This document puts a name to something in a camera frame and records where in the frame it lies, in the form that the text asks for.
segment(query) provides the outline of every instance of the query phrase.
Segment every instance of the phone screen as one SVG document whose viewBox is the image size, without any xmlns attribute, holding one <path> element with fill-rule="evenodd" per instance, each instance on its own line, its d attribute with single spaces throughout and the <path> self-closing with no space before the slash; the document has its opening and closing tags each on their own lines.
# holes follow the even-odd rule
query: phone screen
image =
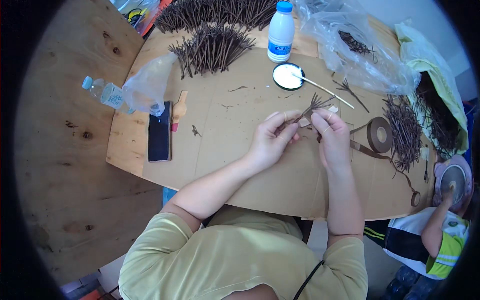
<svg viewBox="0 0 480 300">
<path fill-rule="evenodd" d="M 171 102 L 165 102 L 165 111 L 160 117 L 150 115 L 148 124 L 148 148 L 147 156 L 149 162 L 171 160 Z"/>
</svg>

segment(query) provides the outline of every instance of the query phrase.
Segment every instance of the paper scrap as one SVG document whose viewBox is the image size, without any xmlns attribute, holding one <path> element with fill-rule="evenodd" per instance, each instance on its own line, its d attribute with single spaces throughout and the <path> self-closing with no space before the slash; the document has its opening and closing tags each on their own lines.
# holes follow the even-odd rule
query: paper scrap
<svg viewBox="0 0 480 300">
<path fill-rule="evenodd" d="M 421 156 L 421 159 L 428 161 L 428 157 L 430 156 L 430 149 L 428 147 L 421 148 L 420 156 Z"/>
<path fill-rule="evenodd" d="M 307 118 L 301 118 L 299 121 L 299 126 L 300 127 L 305 127 L 310 125 L 310 121 Z"/>
<path fill-rule="evenodd" d="M 332 106 L 331 108 L 329 108 L 328 110 L 336 114 L 336 113 L 338 112 L 338 107 L 336 107 L 335 105 L 333 105 L 333 106 Z"/>
</svg>

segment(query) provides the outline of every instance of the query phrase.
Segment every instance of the white glue bottle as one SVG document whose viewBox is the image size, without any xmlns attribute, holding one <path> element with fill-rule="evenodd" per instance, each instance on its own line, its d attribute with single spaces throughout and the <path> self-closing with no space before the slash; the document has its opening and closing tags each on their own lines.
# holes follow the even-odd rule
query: white glue bottle
<svg viewBox="0 0 480 300">
<path fill-rule="evenodd" d="M 122 89 L 103 79 L 93 80 L 90 76 L 85 77 L 82 88 L 90 91 L 90 96 L 105 105 L 113 107 L 120 112 L 131 114 L 135 110 L 128 107 L 122 98 Z"/>
<path fill-rule="evenodd" d="M 290 58 L 295 23 L 292 17 L 293 5 L 289 2 L 278 2 L 276 13 L 270 21 L 268 30 L 268 58 L 275 63 L 286 62 Z"/>
</svg>

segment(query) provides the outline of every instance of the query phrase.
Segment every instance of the wooden stick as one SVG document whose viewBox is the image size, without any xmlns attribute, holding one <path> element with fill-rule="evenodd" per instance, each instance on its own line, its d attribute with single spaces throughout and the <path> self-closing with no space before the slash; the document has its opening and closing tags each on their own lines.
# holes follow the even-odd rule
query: wooden stick
<svg viewBox="0 0 480 300">
<path fill-rule="evenodd" d="M 350 103 L 348 103 L 347 101 L 343 100 L 342 98 L 340 98 L 339 96 L 335 95 L 334 93 L 330 92 L 329 90 L 327 90 L 326 88 L 324 88 L 323 86 L 320 86 L 318 84 L 316 84 L 315 82 L 311 81 L 310 79 L 307 79 L 303 76 L 300 76 L 300 75 L 296 75 L 295 73 L 292 73 L 293 76 L 297 77 L 297 78 L 300 78 L 300 79 L 303 79 L 305 80 L 306 82 L 309 82 L 313 85 L 315 85 L 316 87 L 318 87 L 319 89 L 329 93 L 330 95 L 334 96 L 335 98 L 337 98 L 338 100 L 342 101 L 343 103 L 347 104 L 348 106 L 350 106 L 352 109 L 355 109 Z"/>
</svg>

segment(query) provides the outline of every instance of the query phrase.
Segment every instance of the yellow cloth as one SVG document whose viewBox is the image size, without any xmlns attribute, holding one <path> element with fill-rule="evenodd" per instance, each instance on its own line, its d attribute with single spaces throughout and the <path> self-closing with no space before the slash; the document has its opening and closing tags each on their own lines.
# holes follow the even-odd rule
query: yellow cloth
<svg viewBox="0 0 480 300">
<path fill-rule="evenodd" d="M 194 234 L 160 213 L 128 251 L 120 271 L 124 299 L 222 299 L 260 284 L 293 299 L 319 263 L 293 218 L 226 205 Z M 300 299 L 365 299 L 363 242 L 345 238 L 324 254 Z"/>
</svg>

